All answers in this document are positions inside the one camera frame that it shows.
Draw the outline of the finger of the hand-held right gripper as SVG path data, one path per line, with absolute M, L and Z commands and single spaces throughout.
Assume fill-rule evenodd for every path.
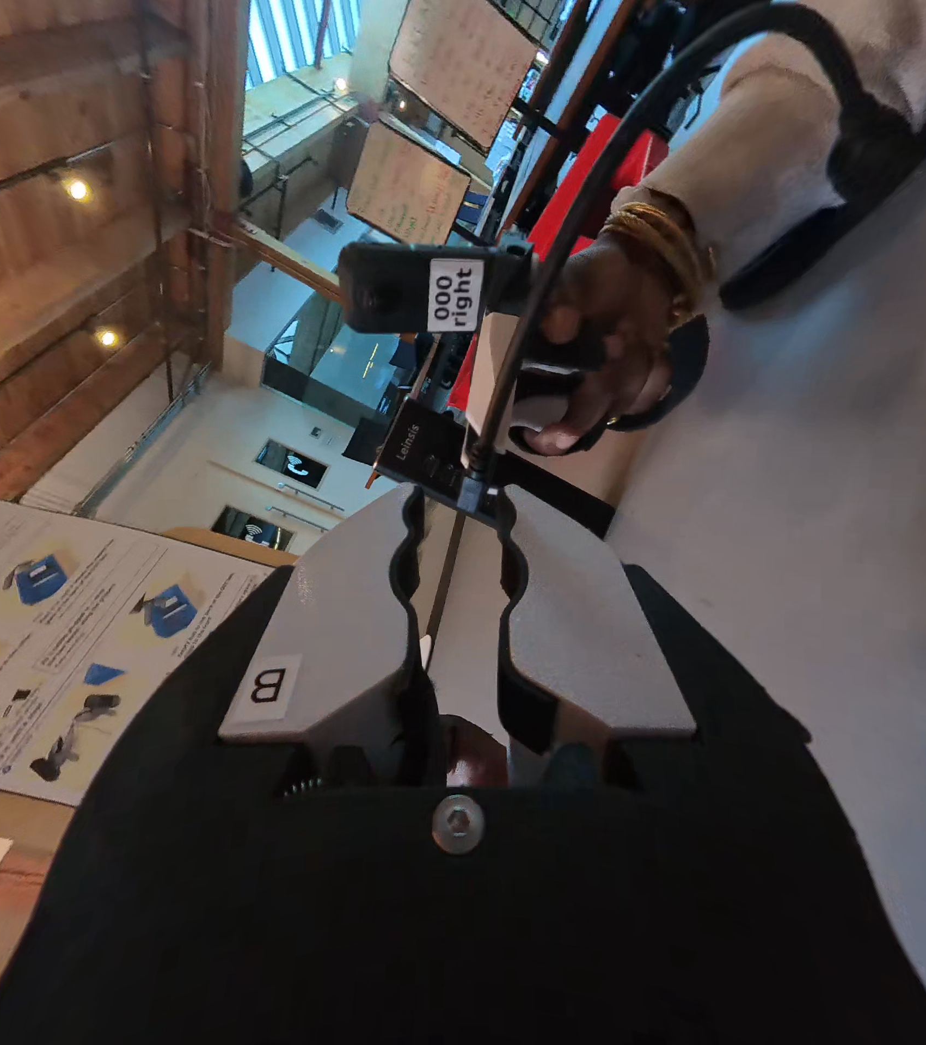
M 484 315 L 474 338 L 470 385 L 465 408 L 467 445 L 481 437 L 494 396 L 499 372 L 508 353 L 519 318 Z

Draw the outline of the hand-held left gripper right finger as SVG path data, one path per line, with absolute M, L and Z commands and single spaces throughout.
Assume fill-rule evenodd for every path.
M 697 725 L 620 559 L 511 485 L 497 498 L 497 715 L 534 753 L 569 743 L 679 739 Z

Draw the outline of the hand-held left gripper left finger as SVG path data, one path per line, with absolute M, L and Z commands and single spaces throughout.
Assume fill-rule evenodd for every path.
M 304 553 L 219 725 L 231 744 L 358 748 L 374 772 L 438 772 L 441 722 L 412 597 L 425 535 L 400 485 Z

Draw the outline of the black usb hub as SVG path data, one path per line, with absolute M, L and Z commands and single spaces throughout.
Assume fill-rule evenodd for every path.
M 501 429 L 494 450 L 477 481 L 470 475 L 467 423 L 450 411 L 439 413 L 408 398 L 381 442 L 375 469 L 380 477 L 422 491 L 426 500 L 462 512 L 490 528 L 497 525 L 499 459 L 507 451 Z

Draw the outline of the person's right hand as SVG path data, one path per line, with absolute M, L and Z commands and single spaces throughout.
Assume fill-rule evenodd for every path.
M 666 361 L 675 285 L 659 258 L 635 239 L 604 232 L 561 269 L 540 312 L 549 342 L 565 344 L 585 326 L 602 336 L 605 359 L 568 400 L 562 419 L 525 434 L 530 451 L 562 456 L 602 421 L 642 413 L 671 385 Z

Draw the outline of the whiteboard with handwriting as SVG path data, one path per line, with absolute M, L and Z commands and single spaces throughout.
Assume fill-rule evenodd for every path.
M 389 72 L 486 155 L 538 50 L 538 42 L 492 2 L 411 1 Z
M 347 212 L 410 245 L 445 245 L 471 176 L 425 143 L 379 121 L 367 127 Z

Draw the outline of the red plastic bin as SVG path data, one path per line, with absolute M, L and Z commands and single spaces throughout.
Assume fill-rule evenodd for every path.
M 559 236 L 562 223 L 569 209 L 574 205 L 575 198 L 582 188 L 593 165 L 607 146 L 620 124 L 621 118 L 612 115 L 603 116 L 596 127 L 589 133 L 581 146 L 568 172 L 563 176 L 558 188 L 543 208 L 535 222 L 532 231 L 525 238 L 533 249 L 535 257 L 542 261 Z M 636 138 L 636 142 L 626 153 L 625 158 L 614 168 L 606 185 L 600 190 L 598 198 L 584 212 L 584 225 L 572 249 L 572 254 L 578 253 L 592 245 L 606 220 L 614 199 L 625 188 L 633 187 L 662 163 L 669 153 L 669 145 L 664 137 L 655 131 L 645 131 Z M 469 399 L 469 389 L 472 379 L 477 343 L 479 336 L 473 334 L 468 346 L 465 359 L 456 375 L 448 397 L 448 407 L 465 411 Z

